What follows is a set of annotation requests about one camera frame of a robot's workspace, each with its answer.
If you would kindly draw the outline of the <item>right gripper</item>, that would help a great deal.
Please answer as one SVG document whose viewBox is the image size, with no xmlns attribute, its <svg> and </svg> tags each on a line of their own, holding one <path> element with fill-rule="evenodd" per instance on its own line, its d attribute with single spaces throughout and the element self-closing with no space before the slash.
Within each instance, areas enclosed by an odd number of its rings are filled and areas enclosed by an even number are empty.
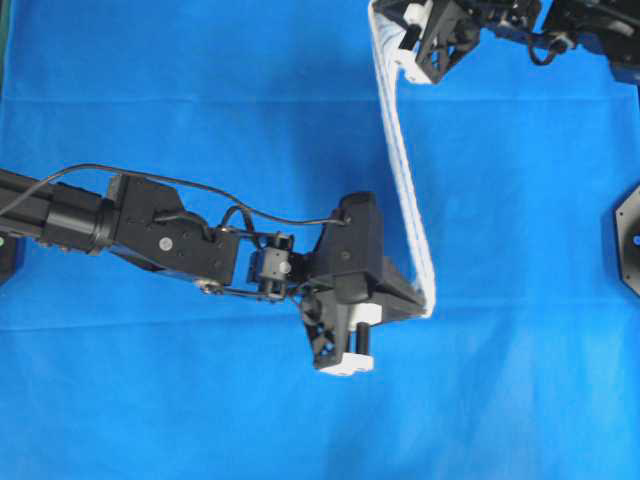
<svg viewBox="0 0 640 480">
<path fill-rule="evenodd" d="M 480 26 L 456 1 L 410 2 L 397 64 L 413 84 L 437 84 L 479 44 Z"/>
</svg>

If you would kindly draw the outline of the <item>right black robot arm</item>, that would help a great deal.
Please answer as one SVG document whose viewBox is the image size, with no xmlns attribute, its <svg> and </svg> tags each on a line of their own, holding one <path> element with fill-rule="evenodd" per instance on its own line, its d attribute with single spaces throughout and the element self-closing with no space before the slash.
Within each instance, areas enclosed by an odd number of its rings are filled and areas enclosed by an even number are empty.
<svg viewBox="0 0 640 480">
<path fill-rule="evenodd" d="M 481 32 L 520 43 L 543 67 L 581 46 L 604 56 L 616 81 L 639 84 L 637 1 L 384 1 L 374 10 L 404 30 L 401 64 L 415 83 L 439 83 L 480 42 Z"/>
</svg>

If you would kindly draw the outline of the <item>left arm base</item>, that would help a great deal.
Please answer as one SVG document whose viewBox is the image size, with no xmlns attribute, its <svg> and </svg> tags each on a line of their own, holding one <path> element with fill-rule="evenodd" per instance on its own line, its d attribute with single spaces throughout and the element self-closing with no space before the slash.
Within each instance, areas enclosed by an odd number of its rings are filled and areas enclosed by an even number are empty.
<svg viewBox="0 0 640 480">
<path fill-rule="evenodd" d="M 26 238 L 1 233 L 0 247 L 0 286 L 11 280 L 23 266 L 26 251 Z"/>
</svg>

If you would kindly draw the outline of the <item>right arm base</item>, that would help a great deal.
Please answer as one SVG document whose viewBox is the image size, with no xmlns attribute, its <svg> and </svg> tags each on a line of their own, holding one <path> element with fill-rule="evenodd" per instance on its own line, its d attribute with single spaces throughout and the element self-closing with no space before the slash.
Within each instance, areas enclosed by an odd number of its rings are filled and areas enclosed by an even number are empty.
<svg viewBox="0 0 640 480">
<path fill-rule="evenodd" d="M 639 295 L 639 186 L 614 210 L 618 269 L 622 282 Z"/>
</svg>

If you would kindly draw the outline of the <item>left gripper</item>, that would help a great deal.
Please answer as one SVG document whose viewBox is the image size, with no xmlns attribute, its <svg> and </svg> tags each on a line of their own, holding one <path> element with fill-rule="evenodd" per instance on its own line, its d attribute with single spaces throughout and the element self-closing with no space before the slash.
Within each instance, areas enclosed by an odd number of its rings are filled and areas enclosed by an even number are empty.
<svg viewBox="0 0 640 480">
<path fill-rule="evenodd" d="M 316 370 L 351 376 L 373 369 L 369 339 L 349 350 L 359 323 L 369 329 L 424 317 L 424 295 L 384 256 L 382 214 L 371 192 L 343 197 L 323 227 L 304 271 L 301 317 Z M 381 282 L 382 289 L 375 289 Z"/>
</svg>

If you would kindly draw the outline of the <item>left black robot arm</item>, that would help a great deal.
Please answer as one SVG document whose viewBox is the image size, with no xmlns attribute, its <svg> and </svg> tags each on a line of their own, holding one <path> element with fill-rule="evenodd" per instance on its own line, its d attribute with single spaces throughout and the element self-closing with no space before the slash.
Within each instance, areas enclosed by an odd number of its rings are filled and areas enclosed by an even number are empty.
<svg viewBox="0 0 640 480">
<path fill-rule="evenodd" d="M 307 253 L 283 232 L 260 232 L 255 210 L 234 201 L 217 225 L 188 211 L 175 178 L 113 169 L 105 195 L 61 182 L 1 174 L 1 276 L 10 278 L 24 238 L 88 255 L 110 252 L 202 292 L 232 294 L 242 242 L 253 245 L 245 296 L 298 308 L 314 368 L 334 376 L 371 371 L 375 326 L 429 313 L 427 296 L 386 256 L 373 194 L 343 197 Z"/>
</svg>

